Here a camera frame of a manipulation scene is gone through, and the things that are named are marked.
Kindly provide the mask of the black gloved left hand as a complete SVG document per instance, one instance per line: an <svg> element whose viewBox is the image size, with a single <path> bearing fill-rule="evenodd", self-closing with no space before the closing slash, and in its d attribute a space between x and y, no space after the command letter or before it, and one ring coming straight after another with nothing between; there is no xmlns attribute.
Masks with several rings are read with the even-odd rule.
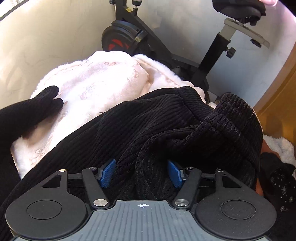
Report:
<svg viewBox="0 0 296 241"><path fill-rule="evenodd" d="M64 104L56 97L58 93L57 86L50 86L32 99L1 109L1 143L11 144L41 121L57 114Z"/></svg>

